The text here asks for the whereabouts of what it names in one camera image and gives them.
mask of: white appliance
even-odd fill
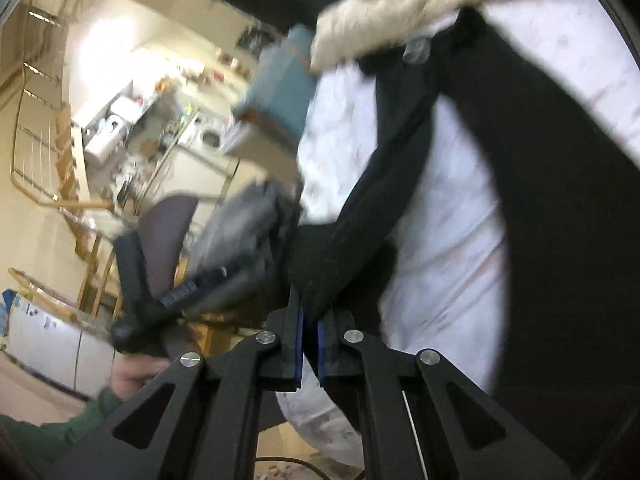
[[[88,397],[107,385],[114,357],[107,342],[20,296],[11,307],[6,353],[36,376]]]
[[[228,171],[235,161],[220,150],[227,123],[228,119],[199,110],[184,129],[178,145]]]
[[[95,134],[84,149],[84,160],[87,164],[100,168],[124,140],[129,131],[129,124],[117,115],[109,116],[106,124]]]

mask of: wall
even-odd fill
[[[125,54],[161,34],[166,26],[166,19],[158,12],[132,0],[101,0],[84,13],[81,21],[70,27],[65,53],[72,110],[79,110],[92,92],[117,87],[120,81],[124,84],[130,78],[125,75],[130,69]],[[95,41],[100,36],[98,30],[104,32],[103,41]]]
[[[241,90],[246,88],[245,79],[218,62],[217,49],[214,47],[219,45],[212,44],[179,23],[168,21],[162,33],[145,46],[155,52],[164,53],[172,60],[177,59],[176,54],[181,58],[196,59],[208,68],[223,73],[225,79],[236,88]]]
[[[26,8],[18,5],[0,30],[0,84],[20,68]]]
[[[252,22],[219,0],[135,0],[173,20],[237,57],[247,66],[255,59],[236,49],[236,41]]]

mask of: metal screw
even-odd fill
[[[347,330],[344,333],[344,338],[349,343],[359,343],[364,339],[364,334],[360,330]]]
[[[268,330],[263,330],[262,332],[257,333],[255,338],[258,340],[258,343],[263,345],[268,345],[276,341],[276,335]]]
[[[185,355],[180,357],[180,364],[182,366],[186,366],[187,368],[191,368],[200,362],[200,354],[196,352],[187,352]]]
[[[420,354],[420,361],[426,365],[436,365],[440,362],[440,354],[435,350],[425,350]]]

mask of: kitchen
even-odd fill
[[[152,11],[131,0],[106,0],[103,8],[79,25],[83,35],[76,34],[70,60],[69,101],[82,132],[86,190],[92,199],[113,201],[124,218],[169,194],[195,194],[202,202],[196,234],[230,190],[266,174],[223,141],[255,64],[155,13],[154,33],[132,47],[132,28],[148,23]],[[113,39],[105,44],[105,38]],[[98,223],[104,217],[94,216]]]

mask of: metal rod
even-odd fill
[[[36,176],[36,172],[35,172],[35,164],[33,163],[33,152],[34,152],[34,150],[35,150],[35,145],[36,145],[36,143],[35,143],[35,142],[32,142],[32,143],[31,143],[31,174],[32,174],[33,176]]]
[[[171,155],[171,153],[174,150],[174,148],[178,145],[178,141],[180,140],[180,137],[184,133],[185,129],[187,129],[187,127],[189,126],[191,121],[194,120],[194,118],[196,117],[197,113],[198,113],[198,110],[194,110],[191,113],[189,119],[186,121],[185,126],[174,137],[174,140],[171,141],[171,144],[167,147],[166,151],[164,152],[164,155],[160,159],[160,162],[158,162],[158,164],[156,165],[156,168],[153,170],[153,173],[151,174],[151,177],[149,178],[149,180],[144,185],[144,187],[142,189],[142,192],[140,192],[139,199],[138,199],[138,204],[136,205],[136,208],[135,208],[135,211],[134,211],[134,213],[136,215],[140,214],[140,206],[143,203],[143,201],[146,198],[146,196],[148,195],[149,190],[151,189],[151,186],[153,185],[154,180],[156,179],[156,177],[158,176],[158,173],[160,172],[161,168],[164,166],[165,162],[169,158],[169,155]]]
[[[422,474],[424,475],[424,480],[429,480],[429,476],[427,475],[427,466],[424,463],[424,456],[422,455],[422,448],[420,447],[420,439],[418,438],[418,433],[415,431],[415,423],[414,416],[411,414],[411,409],[409,408],[409,402],[406,400],[406,394],[402,392],[402,398],[404,399],[404,408],[406,409],[406,414],[409,415],[409,423],[411,424],[411,431],[414,433],[415,439],[415,447],[418,450],[418,457],[420,458],[420,466],[422,466]]]
[[[26,180],[29,184],[31,184],[39,192],[41,192],[44,195],[47,195],[50,199],[52,199],[52,200],[57,200],[58,199],[58,196],[56,194],[53,194],[52,192],[47,191],[46,189],[44,189],[36,181],[34,181],[30,176],[25,175],[23,171],[18,170],[17,168],[14,168],[14,173],[17,174],[18,176],[20,176],[21,178],[23,178],[24,180]]]
[[[41,102],[41,103],[42,103],[42,104],[44,104],[45,106],[48,106],[48,107],[49,107],[49,108],[51,108],[52,110],[55,110],[55,111],[57,111],[57,112],[59,112],[59,111],[60,111],[60,108],[59,108],[59,107],[57,107],[55,104],[50,103],[50,102],[49,102],[49,101],[47,101],[46,99],[43,99],[42,97],[37,96],[36,94],[34,94],[34,93],[32,93],[32,92],[29,92],[26,88],[25,88],[25,89],[23,89],[23,90],[22,90],[22,92],[23,92],[25,95],[28,95],[29,97],[32,97],[32,98],[36,99],[36,101]]]
[[[236,173],[238,173],[238,168],[240,167],[240,159],[236,159],[236,167],[234,168],[232,176],[225,179],[225,183],[222,185],[222,189],[220,190],[220,197],[222,200],[216,203],[216,207],[220,205],[220,202],[226,200],[226,195],[229,193],[229,189],[231,188],[231,184],[233,183]]]
[[[43,140],[42,139],[38,139],[38,142],[40,142],[40,150],[39,150],[40,151],[40,185],[42,187],[44,187],[44,166],[42,164],[42,143],[43,143]]]
[[[33,139],[37,140],[40,144],[42,144],[46,148],[49,148],[50,150],[53,150],[56,153],[61,153],[59,149],[49,144],[46,140],[43,140],[38,134],[33,133],[26,126],[22,126],[21,124],[18,124],[18,129],[26,133],[28,136],[33,137]],[[51,139],[51,123],[49,123],[49,139]]]
[[[37,18],[38,20],[42,20],[45,23],[49,23],[49,25],[53,25],[54,27],[64,27],[64,25],[62,23],[58,23],[54,20],[50,20],[49,18],[45,18],[42,14],[38,14],[37,12],[34,12],[33,10],[29,11],[29,15],[33,16],[34,18]]]
[[[24,172],[20,172],[20,170],[17,170],[15,166],[12,167],[10,176],[11,183],[16,187],[16,189],[20,190],[21,193],[26,195],[29,199],[33,200],[36,204],[43,207],[55,208],[58,210],[62,210],[64,208],[68,209],[69,211],[75,211],[78,209],[105,209],[108,211],[113,210],[113,202],[107,202],[105,200],[89,200],[88,202],[80,202],[78,200],[59,200],[59,197],[57,195],[53,195],[54,199],[50,202],[47,202],[46,200],[43,200],[42,197],[36,196],[31,191],[26,189],[23,184],[16,178],[16,175],[22,177],[27,181],[33,180],[26,176]],[[51,193],[46,190],[44,190],[43,193],[45,193],[47,196],[51,196]]]
[[[33,65],[30,65],[29,63],[24,63],[25,67],[27,67],[29,70],[31,70],[34,74],[39,75],[40,77],[43,77],[44,79],[46,79],[47,81],[51,81],[53,83],[55,83],[56,85],[60,84],[60,78],[59,77],[52,77],[50,75],[45,74],[44,72],[41,72],[40,70],[38,70],[36,67],[34,67]]]
[[[49,146],[51,146],[51,119],[49,119]],[[49,185],[53,187],[53,164],[51,163],[51,150],[49,150]]]

